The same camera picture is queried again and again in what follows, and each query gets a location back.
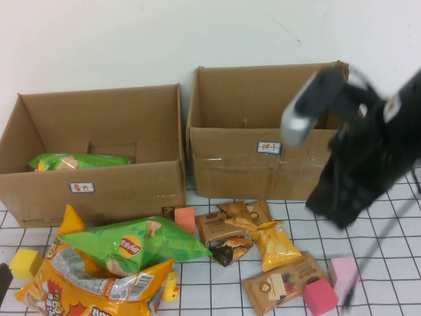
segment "pink foam cube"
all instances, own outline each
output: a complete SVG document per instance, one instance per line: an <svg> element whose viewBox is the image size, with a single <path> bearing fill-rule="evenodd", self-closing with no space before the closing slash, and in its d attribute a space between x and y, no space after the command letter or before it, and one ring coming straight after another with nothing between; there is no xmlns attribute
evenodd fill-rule
<svg viewBox="0 0 421 316"><path fill-rule="evenodd" d="M335 290L348 290L355 282L355 273L358 272L358 268L352 257L333 258L330 261L328 272Z"/></svg>
<svg viewBox="0 0 421 316"><path fill-rule="evenodd" d="M339 298L325 278L310 283L304 288L304 302L314 316L319 316L333 310Z"/></svg>
<svg viewBox="0 0 421 316"><path fill-rule="evenodd" d="M174 221L176 224L188 232L189 234L196 235L196 222L195 222L195 208L184 207L182 209L175 209Z"/></svg>

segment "open cardboard box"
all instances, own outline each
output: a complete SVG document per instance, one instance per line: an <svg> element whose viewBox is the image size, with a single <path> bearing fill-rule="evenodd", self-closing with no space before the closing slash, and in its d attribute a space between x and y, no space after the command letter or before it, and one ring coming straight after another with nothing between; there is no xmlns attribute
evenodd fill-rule
<svg viewBox="0 0 421 316"><path fill-rule="evenodd" d="M179 85L19 95L0 139L0 200L22 227L169 215L185 205ZM132 165L33 172L41 153L123 155ZM74 192L88 184L89 192Z"/></svg>
<svg viewBox="0 0 421 316"><path fill-rule="evenodd" d="M200 196L308 198L342 123L325 115L300 148L283 146L279 127L289 102L322 67L338 67L347 78L339 61L196 70L186 136Z"/></svg>

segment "lay's logo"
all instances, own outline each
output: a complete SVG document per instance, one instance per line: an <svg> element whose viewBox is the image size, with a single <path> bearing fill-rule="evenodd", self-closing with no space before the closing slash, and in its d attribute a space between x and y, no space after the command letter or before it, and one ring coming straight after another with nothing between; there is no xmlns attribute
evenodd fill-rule
<svg viewBox="0 0 421 316"><path fill-rule="evenodd" d="M123 258L130 258L137 254L141 248L142 246L138 237L126 236L121 239L118 252Z"/></svg>

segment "snack bag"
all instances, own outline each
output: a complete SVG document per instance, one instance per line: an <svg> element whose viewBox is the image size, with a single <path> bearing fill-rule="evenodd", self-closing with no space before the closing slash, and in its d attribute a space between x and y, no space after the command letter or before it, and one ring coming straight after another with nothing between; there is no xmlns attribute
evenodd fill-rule
<svg viewBox="0 0 421 316"><path fill-rule="evenodd" d="M226 224L245 230L257 229L244 201L218 205L218 208L227 216Z"/></svg>
<svg viewBox="0 0 421 316"><path fill-rule="evenodd" d="M85 224L68 205L57 236L83 229ZM109 273L56 238L35 280L15 296L48 316L152 316L173 264L167 261L123 279L93 278Z"/></svg>
<svg viewBox="0 0 421 316"><path fill-rule="evenodd" d="M244 236L232 237L224 243L210 249L213 259L221 266L227 267L243 257L254 245L253 241Z"/></svg>
<svg viewBox="0 0 421 316"><path fill-rule="evenodd" d="M256 225L274 220L270 214L269 205L266 201L260 200L257 202L249 203L247 204L247 210L249 211L250 216Z"/></svg>
<svg viewBox="0 0 421 316"><path fill-rule="evenodd" d="M262 256L262 269L265 272L301 257L298 249L289 240L281 221L260 224L257 231L248 231L247 233L259 248Z"/></svg>
<svg viewBox="0 0 421 316"><path fill-rule="evenodd" d="M275 268L242 282L257 316L303 294L304 287L327 278L317 261L309 253L289 265Z"/></svg>
<svg viewBox="0 0 421 316"><path fill-rule="evenodd" d="M130 158L94 155L90 153L43 153L33 158L29 166L35 171L84 169L93 167L129 165Z"/></svg>
<svg viewBox="0 0 421 316"><path fill-rule="evenodd" d="M169 259L187 261L212 255L192 235L159 216L91 228L60 240L120 277Z"/></svg>
<svg viewBox="0 0 421 316"><path fill-rule="evenodd" d="M204 245L217 242L233 236L245 234L245 230L225 223L226 215L223 212L214 212L196 216L197 229Z"/></svg>

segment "yellow sponge block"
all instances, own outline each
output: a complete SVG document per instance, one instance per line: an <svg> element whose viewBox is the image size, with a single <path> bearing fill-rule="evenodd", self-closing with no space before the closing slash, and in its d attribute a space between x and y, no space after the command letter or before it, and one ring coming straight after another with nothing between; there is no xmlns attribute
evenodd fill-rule
<svg viewBox="0 0 421 316"><path fill-rule="evenodd" d="M32 280L42 264L42 256L36 250L19 249L9 265L16 278Z"/></svg>

